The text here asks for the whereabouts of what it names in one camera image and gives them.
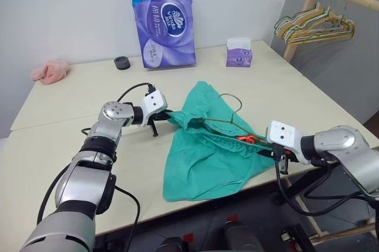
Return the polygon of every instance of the green cloth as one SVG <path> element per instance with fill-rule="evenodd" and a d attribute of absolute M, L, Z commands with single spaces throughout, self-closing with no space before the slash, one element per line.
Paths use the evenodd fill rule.
<path fill-rule="evenodd" d="M 235 125 L 201 120 L 230 120 L 233 112 L 211 85 L 198 82 L 182 111 L 170 113 L 169 121 L 180 128 L 166 162 L 163 197 L 167 201 L 199 201 L 234 194 L 251 177 L 274 165 L 272 159 L 257 153 L 266 147 L 235 139 L 247 134 Z M 234 122 L 254 133 L 236 114 Z"/>

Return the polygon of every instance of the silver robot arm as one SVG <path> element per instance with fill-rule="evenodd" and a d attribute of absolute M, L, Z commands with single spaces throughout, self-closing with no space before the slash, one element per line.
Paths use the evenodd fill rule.
<path fill-rule="evenodd" d="M 155 89 L 140 106 L 108 102 L 80 151 L 58 183 L 56 211 L 38 224 L 22 252 L 91 252 L 95 244 L 95 215 L 112 201 L 116 176 L 111 174 L 122 127 L 149 124 L 149 118 L 167 107 Z"/>
<path fill-rule="evenodd" d="M 371 201 L 379 201 L 379 148 L 370 148 L 362 134 L 350 126 L 305 136 L 300 130 L 278 121 L 271 122 L 267 140 L 292 151 L 297 161 L 313 164 L 321 159 L 339 161 L 346 174 Z M 287 172 L 288 160 L 281 157 L 281 173 Z"/>

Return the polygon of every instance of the tissue box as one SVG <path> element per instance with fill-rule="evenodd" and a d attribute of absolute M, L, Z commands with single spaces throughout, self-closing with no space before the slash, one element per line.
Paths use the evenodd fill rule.
<path fill-rule="evenodd" d="M 250 67 L 253 54 L 250 38 L 229 38 L 227 40 L 227 67 Z"/>
<path fill-rule="evenodd" d="M 133 0 L 145 67 L 195 64 L 192 0 Z"/>

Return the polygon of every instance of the black lid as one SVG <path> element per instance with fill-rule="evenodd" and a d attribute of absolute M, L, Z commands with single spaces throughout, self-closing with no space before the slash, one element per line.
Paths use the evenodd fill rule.
<path fill-rule="evenodd" d="M 125 56 L 117 57 L 116 59 L 114 59 L 114 63 L 116 65 L 116 68 L 118 68 L 119 70 L 126 70 L 130 68 L 129 59 Z"/>

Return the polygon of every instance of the pink towel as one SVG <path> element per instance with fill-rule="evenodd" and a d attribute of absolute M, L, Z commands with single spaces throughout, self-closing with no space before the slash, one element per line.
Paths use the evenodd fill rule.
<path fill-rule="evenodd" d="M 34 81 L 40 80 L 42 84 L 49 85 L 63 79 L 69 69 L 70 66 L 65 61 L 50 60 L 43 67 L 33 70 L 30 77 Z"/>

